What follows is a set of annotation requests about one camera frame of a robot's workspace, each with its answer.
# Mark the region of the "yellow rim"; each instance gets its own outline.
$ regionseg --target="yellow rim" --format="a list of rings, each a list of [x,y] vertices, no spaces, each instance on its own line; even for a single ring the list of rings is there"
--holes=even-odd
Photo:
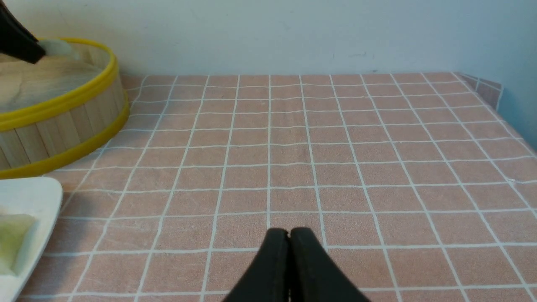
[[[118,60],[108,47],[85,39],[62,38],[62,40],[101,48],[109,54],[110,62],[98,76],[64,95],[31,107],[0,114],[0,132],[23,127],[69,111],[96,97],[115,81],[119,74]]]
[[[114,137],[123,128],[128,117],[129,104],[127,93],[125,92],[125,106],[123,107],[123,110],[115,121],[106,127],[102,132],[81,143],[80,145],[48,159],[34,162],[19,168],[0,171],[0,179],[40,176],[73,163],[74,161],[90,154],[95,149],[104,145],[107,141],[109,141],[109,139]]]

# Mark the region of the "green vegetable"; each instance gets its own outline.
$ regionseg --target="green vegetable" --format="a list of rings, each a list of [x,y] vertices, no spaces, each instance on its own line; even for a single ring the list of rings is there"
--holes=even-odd
[[[34,222],[27,214],[0,215],[0,275],[15,275],[13,265]]]

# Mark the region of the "wooden slat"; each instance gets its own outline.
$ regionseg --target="wooden slat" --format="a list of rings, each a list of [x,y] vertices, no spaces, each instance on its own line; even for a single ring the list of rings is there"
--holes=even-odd
[[[4,152],[5,158],[11,168],[24,166],[30,163],[23,144],[15,130],[0,132],[0,148]]]
[[[80,138],[76,132],[75,122],[69,112],[62,113],[55,117],[56,124],[60,130],[63,144],[67,149],[73,148],[80,144]]]
[[[62,135],[54,118],[39,121],[35,124],[39,130],[39,134],[41,134],[41,139],[43,139],[49,156],[60,154],[66,150]]]
[[[35,124],[19,127],[15,131],[19,135],[19,140],[30,162],[34,163],[48,158],[47,149]]]
[[[100,116],[99,105],[96,99],[91,99],[84,104],[84,108],[88,113],[88,118],[90,119],[91,128],[94,133],[100,133],[106,125],[104,124],[103,119]]]
[[[113,123],[119,114],[115,102],[111,100],[112,96],[113,93],[111,88],[108,88],[105,92],[95,98],[97,100],[97,105],[99,106],[100,116],[106,126]]]
[[[76,132],[81,141],[86,141],[93,137],[90,119],[84,106],[78,106],[71,109],[71,116],[75,122]]]
[[[121,85],[121,79],[119,76],[112,85],[112,91],[114,92],[114,101],[118,108],[118,113],[120,113],[121,111],[123,111],[123,107],[125,106],[125,93],[123,91],[123,86]]]
[[[1,170],[8,170],[10,168],[8,159],[5,158],[4,152],[2,151],[2,148],[0,148],[0,171]]]

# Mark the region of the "white plate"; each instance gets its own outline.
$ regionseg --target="white plate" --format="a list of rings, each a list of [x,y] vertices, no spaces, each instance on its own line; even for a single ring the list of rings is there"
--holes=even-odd
[[[29,214],[36,219],[17,256],[17,276],[0,276],[0,301],[17,299],[28,281],[52,234],[62,197],[62,185],[50,177],[0,180],[0,214]]]

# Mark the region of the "white grid line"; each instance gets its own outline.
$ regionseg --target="white grid line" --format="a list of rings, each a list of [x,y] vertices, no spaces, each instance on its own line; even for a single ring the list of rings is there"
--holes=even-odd
[[[233,125],[235,123],[235,111],[237,110],[237,98],[238,98],[238,88],[240,86],[241,82],[241,76],[239,75],[237,77],[237,88],[235,91],[235,104],[233,106],[233,116],[231,117],[231,124]],[[201,286],[201,296],[200,296],[200,302],[205,301],[205,291],[207,291],[207,282],[209,279],[209,267],[211,265],[211,256],[213,253],[214,248],[214,240],[216,238],[216,227],[218,223],[218,211],[220,209],[220,203],[222,202],[222,193],[224,188],[224,183],[226,179],[226,170],[227,170],[227,164],[229,159],[229,149],[231,145],[231,136],[233,135],[233,128],[229,131],[229,137],[228,137],[228,145],[226,147],[226,155],[224,157],[224,167],[222,169],[222,176],[220,179],[220,190],[218,191],[218,199],[216,201],[216,209],[214,212],[214,218],[213,218],[213,230],[211,233],[211,241],[209,242],[209,250],[207,252],[207,260],[205,263],[205,272],[204,272],[204,278],[203,278],[203,284]]]
[[[181,101],[177,101],[177,100],[171,100],[170,102],[181,102]],[[477,108],[477,107],[485,107],[485,105],[466,105],[466,106],[450,106],[451,108]],[[416,108],[416,110],[430,110],[430,109],[446,109],[447,107],[419,107],[419,108]],[[406,108],[406,109],[379,109],[379,111],[410,111],[410,108]],[[299,113],[299,112],[303,112],[304,110],[289,110],[289,111],[272,111],[272,110],[269,110],[269,111],[258,111],[258,112],[239,112],[237,111],[237,114],[246,114],[246,115],[254,115],[254,114],[268,114],[269,112],[271,113],[280,113],[280,114],[287,114],[287,113]],[[362,111],[371,111],[371,112],[374,112],[375,110],[374,109],[348,109],[348,110],[342,110],[342,112],[362,112]],[[312,109],[306,109],[306,112],[339,112],[339,110],[312,110]],[[205,111],[205,112],[202,112],[201,114],[229,114],[231,115],[231,112],[216,112],[216,111]],[[165,116],[194,116],[196,115],[196,113],[165,113],[163,114]],[[158,113],[133,113],[130,115],[131,117],[136,117],[136,116],[160,116],[160,114]],[[469,122],[465,122],[467,124],[472,124],[472,123],[491,123],[491,122],[495,122],[496,120],[491,120],[491,121],[469,121]]]
[[[450,84],[450,83],[458,83],[459,81],[448,81],[448,82],[434,82],[435,84]],[[375,86],[375,85],[394,85],[395,83],[375,83],[375,84],[365,84],[365,83],[362,83],[362,84],[354,84],[354,85],[335,85],[337,87],[354,87],[354,86],[365,86],[365,85],[372,85],[372,86]],[[427,82],[419,82],[419,83],[399,83],[401,85],[416,85],[416,84],[427,84]],[[239,87],[240,88],[267,88],[267,89],[270,89],[271,87],[292,87],[292,86],[299,86],[300,84],[289,84],[289,85],[268,85],[268,86],[241,86]],[[321,84],[309,84],[309,83],[304,83],[304,85],[309,85],[309,86],[324,86],[324,87],[330,87],[331,85],[321,85]],[[126,89],[127,91],[131,91],[131,90],[136,90],[136,89],[142,89],[142,88],[145,88],[145,87],[181,87],[181,86],[186,86],[186,87],[204,87],[203,85],[198,85],[198,84],[152,84],[152,85],[140,85],[138,87],[134,87],[134,88],[129,88],[129,89]],[[234,86],[207,86],[208,88],[235,88]]]
[[[162,117],[159,118],[159,121],[157,122],[157,124],[155,125],[155,129],[157,129],[158,127],[158,124],[160,123],[160,121],[162,120]],[[147,147],[149,146],[150,142],[151,142],[151,139],[153,138],[153,135],[154,133],[151,134],[151,136],[149,137],[147,143],[146,143],[146,148],[142,151],[142,153],[140,154],[140,157],[138,158],[137,162],[136,162],[136,165],[132,168],[132,171],[130,172],[129,174],[129,177],[127,178],[127,182],[125,183],[125,187],[124,187],[124,190],[123,192],[121,193],[121,196],[119,197],[119,200],[118,202],[116,203],[115,205],[115,208],[114,210],[112,211],[112,213],[110,214],[110,217],[114,216],[114,214],[116,213],[116,211],[119,209],[120,205],[121,205],[121,201],[123,200],[124,196],[125,196],[125,191],[128,189],[129,185],[130,185],[130,181],[136,171],[136,168],[137,166],[140,164],[140,162],[142,161],[142,158],[144,156],[144,154],[146,153],[146,150],[147,150]],[[99,244],[101,243],[101,241],[103,240],[104,236],[106,235],[106,231],[108,230],[108,225],[110,225],[110,222],[111,220],[108,219],[106,221],[106,223],[104,224],[103,226],[103,231],[101,233],[101,236],[99,237],[99,239],[97,240],[97,242],[95,243],[95,246],[93,247],[93,252],[96,252],[97,251],[97,248],[99,246]],[[73,288],[72,292],[71,292],[71,295],[69,296],[69,300],[68,302],[72,302],[72,299],[73,299],[73,295],[74,293],[76,293],[78,291],[78,288],[80,287],[80,285],[82,284],[82,280],[84,279],[86,273],[88,272],[89,268],[90,268],[90,265],[91,265],[91,262],[93,260],[93,254],[90,254],[90,256],[88,257],[88,260],[86,262],[86,266],[84,267],[84,270],[82,271],[79,279],[78,279],[78,282],[76,283],[75,287]]]
[[[317,209],[319,210],[319,227],[321,228],[321,241],[323,247],[326,247],[326,231],[324,229],[324,215],[322,213],[321,196],[319,194],[319,182],[317,181],[317,170],[315,169],[315,160],[313,158],[313,148],[311,145],[311,136],[308,128],[308,115],[306,114],[306,101],[304,100],[304,86],[302,85],[302,76],[299,76],[300,80],[300,94],[302,95],[302,107],[304,109],[304,123],[306,125],[306,137],[308,139],[309,158],[311,160],[311,170],[313,175],[313,185],[315,188],[315,199],[317,201]]]
[[[501,159],[494,159],[495,161],[509,161],[509,160],[519,160],[519,159],[533,159],[535,156],[533,155],[523,155],[523,156],[517,156],[517,157],[506,157]],[[475,159],[475,160],[426,160],[426,161],[379,161],[379,162],[359,162],[360,164],[391,164],[391,163],[439,163],[439,162],[489,162],[487,159]],[[231,164],[227,167],[266,167],[266,166],[275,166],[275,167],[289,167],[289,166],[296,166],[296,165],[302,165],[302,164],[310,164],[310,162],[292,162],[292,163],[253,163],[253,164]],[[316,162],[317,166],[326,166],[326,165],[347,165],[347,164],[355,164],[354,162]],[[193,165],[193,166],[139,166],[140,169],[178,169],[179,167],[184,168],[223,168],[224,165]],[[131,169],[130,166],[108,166],[108,167],[99,167],[99,168],[93,168],[91,170],[106,170],[106,169]],[[66,168],[66,169],[58,169],[57,171],[87,171],[88,169],[83,168]]]
[[[431,85],[431,87],[433,88],[433,90],[437,92],[436,88],[433,87],[433,85]],[[439,97],[442,99],[442,101],[445,103],[445,99],[439,95]],[[455,114],[455,112],[451,111],[451,113],[453,114],[453,116],[455,116],[455,118],[460,122],[460,119],[459,117]],[[468,135],[470,135],[470,137],[472,139],[475,139],[473,134],[461,123],[462,127],[465,129],[465,131],[468,133]],[[506,180],[508,181],[509,178],[507,178],[505,176],[505,174],[500,170],[500,168],[494,163],[494,161],[490,158],[490,156],[485,152],[485,150],[483,149],[483,147],[481,146],[481,144],[477,141],[475,141],[475,143],[477,144],[477,146],[479,147],[479,149],[481,150],[481,152],[483,152],[485,154],[485,156],[487,157],[487,159],[490,161],[490,163],[495,167],[495,169],[498,171],[498,173],[500,173],[500,175]],[[457,181],[460,182],[460,179],[458,177],[458,175],[455,173],[455,170],[451,167],[451,165],[448,163],[447,164],[450,168],[450,170],[452,170],[452,173],[455,175],[455,177],[457,178]],[[513,185],[512,182],[509,182],[509,186],[513,189],[513,191],[515,191],[515,193],[518,194],[519,198],[526,204],[526,206],[528,207],[528,209],[531,209],[529,203],[524,199],[524,197],[522,196],[522,194],[520,194],[518,192],[518,190],[516,190],[515,186]],[[468,198],[470,199],[470,201],[472,202],[474,208],[476,208],[476,210],[479,210],[479,207],[477,206],[477,203],[474,201],[473,197],[470,195],[470,193],[466,190],[466,188],[464,186],[461,186],[463,191],[466,193],[466,195],[468,196]],[[532,213],[534,215],[535,218],[537,218],[537,214],[535,213],[534,210],[532,210]],[[481,220],[483,221],[483,223],[485,224],[485,226],[487,227],[487,230],[490,232],[490,234],[492,235],[492,237],[494,238],[494,240],[498,243],[500,243],[500,240],[498,239],[498,237],[496,236],[496,233],[492,230],[492,227],[490,226],[490,224],[488,223],[488,221],[486,220],[485,216],[483,215],[483,213],[481,212],[478,212]],[[511,258],[511,256],[507,253],[507,251],[505,250],[504,247],[500,246],[500,250],[502,251],[502,253],[504,254],[505,258],[507,259],[507,261],[509,262],[509,265],[512,267],[513,271],[515,272],[515,274],[517,275],[517,277],[519,278],[520,282],[522,285],[525,286],[525,289],[526,289],[526,292],[528,293],[528,295],[533,299],[535,300],[535,297],[533,296],[533,292],[531,291],[531,289],[527,286],[526,284],[526,281],[524,280],[524,277],[522,276],[522,274],[520,273],[520,271],[518,270],[517,266],[515,265],[515,263],[513,262],[513,259]]]
[[[495,184],[509,184],[510,182],[484,182],[484,183],[462,183],[462,185],[495,185]],[[517,182],[520,184],[533,184],[537,181],[527,181],[527,182]],[[417,184],[416,186],[457,186],[458,184]],[[398,187],[398,188],[409,188],[410,184],[372,184],[372,185],[299,185],[299,186],[271,186],[271,189],[279,190],[293,190],[293,189],[314,189],[314,188],[386,188],[386,187]],[[267,187],[255,187],[255,188],[224,188],[222,191],[255,191],[255,190],[266,190]],[[125,193],[156,193],[156,192],[170,192],[171,190],[160,189],[160,190],[145,190],[145,191],[125,191]],[[180,192],[191,192],[191,191],[218,191],[218,188],[193,188],[193,189],[176,189]],[[123,191],[114,191],[106,189],[81,189],[77,192],[106,192],[106,193],[118,193],[121,194]]]
[[[476,121],[476,122],[469,122],[464,124],[487,124],[487,123],[496,123],[495,120],[489,120],[489,121]],[[397,124],[367,124],[367,125],[347,125],[347,127],[374,127],[374,126],[415,126],[415,125],[443,125],[443,124],[451,124],[451,125],[458,125],[460,123],[454,122],[454,121],[447,121],[447,122],[438,122],[438,123],[397,123]],[[291,128],[307,128],[304,125],[296,125],[296,126],[288,126],[288,127],[281,127],[281,126],[272,126],[274,129],[291,129]],[[343,121],[341,125],[334,125],[334,126],[309,126],[308,128],[343,128]],[[121,132],[129,132],[129,131],[138,131],[138,132],[189,132],[189,131],[209,131],[209,130],[224,130],[228,131],[231,128],[190,128],[190,129],[158,129],[158,130],[149,130],[149,129],[142,129],[142,128],[127,128],[121,130]],[[242,128],[233,128],[235,130],[267,130],[267,127],[242,127]]]
[[[323,214],[372,214],[370,211],[322,211]],[[375,211],[377,214],[421,214],[421,213],[434,213],[434,214],[460,214],[460,213],[503,213],[503,212],[531,212],[531,209],[522,207],[522,208],[496,208],[496,209],[487,209],[487,210],[401,210],[401,211]],[[265,211],[257,212],[229,212],[229,213],[218,213],[218,216],[242,216],[242,215],[258,215],[265,214]],[[273,214],[315,214],[318,211],[271,211]],[[192,218],[192,217],[212,217],[214,214],[186,214],[186,215],[164,215],[164,218]],[[93,217],[93,216],[60,216],[58,219],[63,220],[88,220],[88,221],[98,221],[98,220],[129,220],[129,219],[151,219],[151,218],[160,218],[161,215],[150,215],[150,216],[117,216],[112,218],[103,218],[103,217]]]
[[[338,99],[337,94],[336,94],[336,88],[333,86],[332,76],[330,76],[330,82],[332,83],[332,89],[333,89],[334,95],[336,96],[336,101],[337,101],[338,108],[341,109],[341,105],[339,103],[339,99]],[[345,119],[343,117],[343,113],[340,112],[339,114],[341,116],[341,119],[343,120],[343,123],[345,124],[345,121],[344,121]],[[354,150],[354,147],[352,146],[352,140],[351,140],[351,136],[349,135],[349,129],[346,126],[345,126],[345,134],[347,136],[347,141],[348,141],[349,147],[351,148],[352,157],[353,157],[354,162],[355,162],[355,167],[356,167],[356,171],[358,173],[358,177],[360,178],[360,183],[362,185],[365,185],[364,176],[363,176],[362,171],[360,169],[360,165],[358,164],[358,159],[356,157],[356,152]],[[392,282],[392,284],[394,285],[394,288],[395,288],[395,294],[397,296],[397,301],[402,302],[403,299],[402,299],[401,293],[400,293],[400,291],[398,289],[397,278],[395,277],[394,269],[393,269],[393,267],[391,265],[391,261],[390,261],[389,255],[388,255],[388,251],[385,248],[386,244],[384,242],[384,237],[382,236],[382,232],[380,231],[380,223],[379,223],[378,216],[375,213],[375,208],[373,207],[373,203],[371,202],[371,198],[369,197],[369,193],[367,192],[367,188],[364,188],[363,190],[364,190],[364,195],[366,197],[367,205],[369,206],[369,209],[371,210],[371,214],[373,216],[373,223],[375,224],[376,233],[377,233],[377,236],[379,237],[380,245],[382,247],[382,254],[384,255],[384,260],[386,261],[386,266],[388,267],[388,271],[390,273],[391,282]]]
[[[209,78],[210,77],[207,77],[207,82],[205,83],[205,85],[208,84],[209,82]],[[195,119],[194,119],[194,124],[198,122],[198,114],[196,115]],[[140,278],[140,284],[138,286],[138,290],[136,291],[136,296],[134,298],[134,302],[137,302],[138,299],[139,299],[139,296],[140,296],[140,293],[142,292],[142,289],[143,289],[143,286],[144,286],[144,283],[145,283],[145,280],[146,280],[146,277],[147,277],[147,272],[149,271],[149,266],[151,265],[151,260],[153,258],[153,253],[156,249],[156,246],[157,246],[157,243],[158,243],[158,239],[160,238],[160,235],[162,233],[162,227],[163,227],[163,224],[164,224],[164,217],[170,207],[170,204],[171,204],[171,201],[172,201],[172,198],[173,198],[173,193],[175,191],[175,188],[177,187],[177,184],[179,183],[179,176],[181,174],[181,170],[183,169],[183,164],[185,162],[185,159],[186,159],[186,154],[188,153],[188,147],[190,146],[190,143],[192,141],[192,137],[194,136],[194,132],[192,131],[190,133],[190,137],[188,138],[188,142],[186,144],[186,147],[185,147],[185,151],[183,153],[183,158],[181,159],[181,163],[180,163],[180,166],[179,168],[177,169],[177,173],[175,175],[175,179],[173,180],[173,186],[172,186],[172,190],[170,191],[169,195],[168,195],[168,200],[166,201],[166,205],[162,211],[162,215],[158,221],[158,229],[157,229],[157,234],[155,235],[155,238],[153,239],[153,243],[151,245],[151,250],[149,251],[149,255],[147,256],[147,260],[146,260],[146,264],[144,266],[144,269],[143,269],[143,273],[142,273],[142,276]]]
[[[399,89],[399,91],[402,93],[403,90],[401,89],[401,87],[399,87],[399,85],[397,85],[397,88]],[[408,105],[410,106],[410,108],[412,109],[413,113],[414,113],[414,116],[418,119],[418,121],[420,123],[422,123],[422,120],[421,118],[419,117],[419,115],[414,111],[413,107],[412,107],[412,104],[410,103],[410,101],[404,97],[405,100],[407,101]],[[422,128],[425,130],[425,132],[427,133],[427,135],[429,136],[429,138],[431,139],[431,141],[433,142],[434,146],[436,147],[437,151],[439,152],[440,156],[442,157],[443,160],[447,160],[445,155],[443,154],[443,152],[440,150],[440,147],[438,147],[437,143],[434,141],[431,133],[429,132],[429,130],[422,125]],[[397,158],[399,160],[401,160],[401,156],[399,154],[399,151],[397,150],[397,148],[395,147],[395,145],[392,145],[393,146],[393,149],[395,151],[395,154],[397,155]],[[410,177],[410,174],[408,173],[408,170],[405,166],[405,164],[403,162],[401,162],[401,167],[403,168],[408,180],[410,181],[411,185],[412,185],[412,190],[414,191],[414,194],[416,195],[416,197],[418,198],[418,201],[419,203],[421,204],[423,210],[425,211],[425,215],[427,216],[427,220],[429,221],[429,224],[431,226],[431,229],[434,233],[434,236],[436,237],[436,240],[442,245],[442,239],[440,238],[440,235],[438,234],[438,231],[436,229],[436,226],[434,225],[434,222],[431,218],[431,215],[429,214],[429,212],[427,211],[427,207],[425,206],[425,203],[423,202],[420,194],[418,193],[418,190],[416,189],[416,187],[414,186],[414,183],[412,181],[412,177]],[[455,173],[455,171],[451,168],[450,166],[450,169],[452,170],[452,173],[454,174],[456,180],[458,183],[460,183],[460,179],[459,177],[457,176],[457,174]],[[455,282],[457,283],[457,285],[459,286],[459,288],[462,286],[462,283],[461,283],[461,280],[459,278],[459,274],[457,274],[456,270],[455,270],[455,266],[453,265],[453,262],[451,261],[451,258],[449,257],[448,253],[447,253],[447,250],[445,248],[442,248],[442,253],[444,254],[444,257],[446,258],[446,261],[449,265],[449,268],[451,269],[451,272],[453,273],[453,276],[455,277]],[[466,291],[462,288],[460,288],[460,291],[461,291],[461,294],[462,296],[464,297],[465,301],[466,302],[469,302],[469,298],[468,298],[468,295],[466,294]]]
[[[394,246],[394,245],[372,245],[372,246],[325,246],[326,250],[385,250],[385,249],[461,249],[461,248],[502,248],[502,247],[537,247],[537,242],[505,242],[505,243],[468,243],[468,244],[451,244],[451,245],[408,245],[408,246]],[[252,251],[259,251],[259,248],[213,248],[212,251],[217,252],[233,252],[233,253],[248,253]],[[156,250],[98,250],[92,251],[79,251],[79,252],[62,252],[62,253],[43,253],[46,257],[76,257],[87,255],[141,255],[141,254],[200,254],[209,252],[208,248],[205,249],[156,249]]]
[[[536,284],[529,284],[531,287],[537,287]],[[462,286],[465,290],[480,290],[480,289],[522,289],[524,288],[520,284],[491,284],[491,285],[465,285]],[[398,287],[400,291],[443,291],[443,290],[458,290],[458,286],[414,286],[414,287]],[[360,291],[364,292],[387,292],[395,291],[394,287],[361,287]],[[202,292],[144,292],[140,296],[157,296],[157,297],[166,297],[166,296],[195,296],[200,295]],[[227,294],[229,291],[207,291],[205,295],[216,295],[216,294]],[[28,294],[22,295],[21,298],[30,298],[30,299],[54,299],[67,297],[69,294],[59,293],[59,294]],[[113,292],[78,292],[75,296],[96,296],[96,297],[133,297],[131,293],[113,293]]]
[[[272,96],[272,91],[271,91],[271,76],[269,75],[268,76],[268,124],[267,124],[267,127],[268,127],[268,130],[267,130],[267,213],[266,213],[266,223],[267,223],[267,229],[270,228],[270,225],[271,225],[271,222],[270,222],[270,207],[271,207],[271,204],[270,204],[270,198],[271,198],[271,149],[270,149],[270,139],[271,139],[271,127],[272,127],[272,122],[271,122],[271,96]]]
[[[477,141],[494,141],[494,140],[504,140],[507,137],[504,138],[493,138],[493,139],[476,139]],[[519,142],[524,141],[523,138],[514,138],[518,140]],[[475,141],[472,139],[451,139],[451,140],[436,140],[436,142],[446,142],[446,141]],[[391,141],[368,141],[368,142],[353,142],[353,145],[364,145],[364,144],[370,144],[370,143],[388,143]],[[431,141],[423,141],[423,140],[404,140],[404,141],[393,141],[397,143],[405,143],[405,142],[431,142]],[[297,145],[306,145],[306,142],[294,142],[294,143],[271,143],[271,146],[282,146],[282,147],[288,147],[288,146],[297,146]],[[346,145],[346,142],[316,142],[312,143],[312,145]],[[257,146],[266,146],[265,143],[256,143],[256,144],[244,144],[244,145],[230,145],[231,147],[257,147]],[[171,147],[147,147],[147,149],[177,149],[177,148],[184,148],[185,146],[171,146]],[[210,148],[210,147],[227,147],[227,145],[206,145],[206,146],[191,146],[190,148]],[[112,147],[106,147],[106,149],[144,149],[144,147],[124,147],[124,146],[112,146]]]
[[[471,91],[465,91],[465,92],[452,92],[452,93],[448,93],[448,94],[442,94],[444,96],[447,96],[447,95],[470,95],[470,94],[474,94],[472,93]],[[397,96],[372,96],[373,98],[396,98],[396,97],[401,97],[402,95],[397,95]],[[424,95],[406,95],[408,97],[425,97],[425,96],[436,96],[436,94],[424,94]],[[272,100],[290,100],[290,99],[300,99],[301,97],[300,96],[295,96],[295,97],[287,97],[287,98],[272,98]],[[306,100],[309,100],[309,99],[334,99],[335,97],[332,96],[332,97],[304,97]],[[357,98],[363,98],[363,99],[366,99],[368,98],[367,96],[345,96],[345,97],[339,97],[339,99],[357,99]],[[215,101],[215,100],[234,100],[232,98],[206,98],[205,100],[211,100],[211,101]],[[237,99],[238,101],[243,101],[243,100],[267,100],[266,98],[239,98]],[[201,101],[200,98],[185,98],[185,99],[171,99],[169,100],[171,102],[192,102],[192,101]],[[167,100],[152,100],[152,101],[140,101],[138,103],[158,103],[158,102],[167,102]]]

